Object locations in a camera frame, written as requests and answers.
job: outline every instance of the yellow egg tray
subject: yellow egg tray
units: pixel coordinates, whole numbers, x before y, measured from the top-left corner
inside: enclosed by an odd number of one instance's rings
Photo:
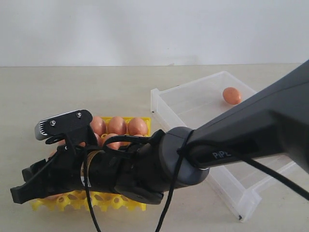
[[[107,126],[112,117],[102,117],[102,118],[104,119]],[[126,121],[126,124],[128,124],[129,121],[133,119],[133,117],[122,117],[122,118]],[[151,119],[149,117],[141,117],[141,118],[146,122],[148,127],[148,133],[146,136],[150,136]],[[113,209],[119,209],[120,207],[124,206],[128,210],[134,210],[136,207],[139,207],[142,211],[146,210],[146,204],[130,200],[119,194],[91,191],[90,197],[92,206],[99,207],[103,212],[106,212],[109,206],[111,206],[111,208]],[[68,205],[71,205],[74,209],[81,209],[83,206],[86,210],[89,211],[86,192],[84,190],[67,192],[57,198],[55,197],[52,200],[46,198],[36,199],[32,201],[30,204],[34,211],[37,210],[41,205],[45,205],[50,210],[54,210],[55,207],[57,206],[57,209],[59,211],[64,211],[65,207]]]

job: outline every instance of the table surface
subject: table surface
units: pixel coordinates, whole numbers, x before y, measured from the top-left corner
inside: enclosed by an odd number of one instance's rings
[[[100,116],[146,116],[150,90],[164,90],[191,80],[228,71],[259,91],[298,64],[215,65],[167,67],[42,67],[0,68],[0,232],[95,231],[85,210],[33,212],[29,203],[14,204],[11,187],[23,183],[21,170],[46,158],[55,149],[34,138],[34,126],[43,118],[87,109]],[[152,132],[160,125],[153,118]],[[291,179],[309,189],[309,175],[297,170]],[[282,184],[261,193],[253,217],[240,223],[204,182],[179,189],[164,221],[163,232],[305,232],[309,204]],[[95,209],[103,232],[154,231],[164,204],[127,211]]]

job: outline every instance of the transparent bin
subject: transparent bin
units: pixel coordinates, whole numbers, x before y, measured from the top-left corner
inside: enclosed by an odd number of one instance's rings
[[[151,90],[151,111],[165,130],[178,126],[196,129],[233,107],[222,98],[226,87],[237,88],[243,101],[256,93],[228,72],[219,72],[164,91]],[[281,174],[298,167],[286,155],[258,161]],[[275,183],[272,177],[243,162],[211,168],[207,181],[242,222],[260,203],[259,192]]]

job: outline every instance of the white wall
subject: white wall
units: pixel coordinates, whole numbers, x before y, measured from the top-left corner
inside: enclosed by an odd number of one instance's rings
[[[308,58],[309,0],[0,1],[0,66]]]

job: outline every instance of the robotic arm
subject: robotic arm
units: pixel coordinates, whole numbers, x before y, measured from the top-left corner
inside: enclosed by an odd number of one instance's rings
[[[106,143],[132,142],[115,151],[98,147],[86,110],[42,120],[36,137],[47,144],[62,139],[48,161],[41,160],[22,171],[24,185],[11,189],[13,201],[85,189],[119,193],[132,200],[160,204],[169,190],[178,149],[187,147],[175,189],[196,185],[209,168],[240,161],[230,150],[248,158],[287,153],[309,173],[309,60],[281,80],[196,130],[159,130],[150,138],[120,135]],[[221,148],[204,141],[222,145]],[[85,142],[85,147],[78,146]],[[84,180],[87,157],[87,181]]]

